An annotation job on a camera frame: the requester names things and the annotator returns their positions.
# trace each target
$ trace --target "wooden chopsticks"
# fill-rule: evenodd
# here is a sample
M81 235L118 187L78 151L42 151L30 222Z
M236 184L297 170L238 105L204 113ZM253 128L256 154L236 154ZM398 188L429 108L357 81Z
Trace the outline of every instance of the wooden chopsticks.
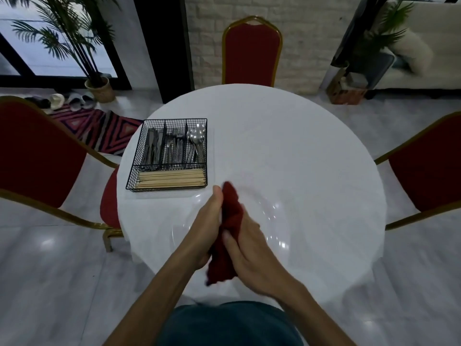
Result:
M203 169L140 172L135 188L175 188L205 185Z

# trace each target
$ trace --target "black wire basket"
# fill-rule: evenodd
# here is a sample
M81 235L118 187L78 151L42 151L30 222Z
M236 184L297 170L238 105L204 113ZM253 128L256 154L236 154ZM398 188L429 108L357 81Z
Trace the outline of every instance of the black wire basket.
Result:
M194 157L194 160L188 161L188 156L194 154L193 150L196 146L188 139L188 131L201 126L204 131L204 139L200 144L200 153L202 154L201 160ZM149 131L155 129L158 138L158 154L149 160ZM148 191L165 191L170 189L188 189L188 188L203 188L208 185L208 174L206 169L207 161L207 119L152 119L145 120L142 124L141 133L139 135L138 145L136 147L135 158L131 166L130 176L126 183L126 189L132 192L148 192ZM169 143L175 140L179 145L181 141L182 148L176 154L176 160L171 160L171 154L168 148L171 146ZM187 170L187 169L202 169L205 183L200 186L180 186L169 188L137 188L136 184L140 172L154 172L154 171L172 171L172 170Z

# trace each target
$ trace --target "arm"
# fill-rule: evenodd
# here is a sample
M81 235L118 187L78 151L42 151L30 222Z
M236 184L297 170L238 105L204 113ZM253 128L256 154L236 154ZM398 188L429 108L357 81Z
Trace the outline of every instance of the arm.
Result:
M128 310L104 346L152 346L196 269L206 265L218 237L221 188L200 209L184 240Z
M223 240L240 280L254 292L275 299L309 345L355 346L307 288L280 264L246 210L238 244L228 232L223 233Z
M308 344L311 346L355 346L347 334L315 302L307 288L293 277L291 278L285 289L275 299Z

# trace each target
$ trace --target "red cloth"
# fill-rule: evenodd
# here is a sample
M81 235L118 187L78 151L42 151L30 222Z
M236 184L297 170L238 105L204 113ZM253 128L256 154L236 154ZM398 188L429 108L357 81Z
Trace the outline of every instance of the red cloth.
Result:
M210 249L211 261L206 273L208 277L207 285L232 279L237 276L235 273L232 260L224 247L222 233L226 229L230 234L238 239L240 224L243 218L243 209L238 202L238 194L233 185L226 181L223 184L223 205L222 205L222 222L219 227L218 238Z

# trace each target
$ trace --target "sofa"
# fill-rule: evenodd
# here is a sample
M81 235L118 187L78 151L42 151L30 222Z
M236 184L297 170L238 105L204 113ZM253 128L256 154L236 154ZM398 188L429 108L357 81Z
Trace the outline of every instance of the sofa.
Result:
M384 7L392 2L395 1L387 1ZM403 25L408 29L405 36L383 51L388 57L376 62L383 75L369 89L461 89L461 4L413 3ZM408 65L402 68L402 61Z

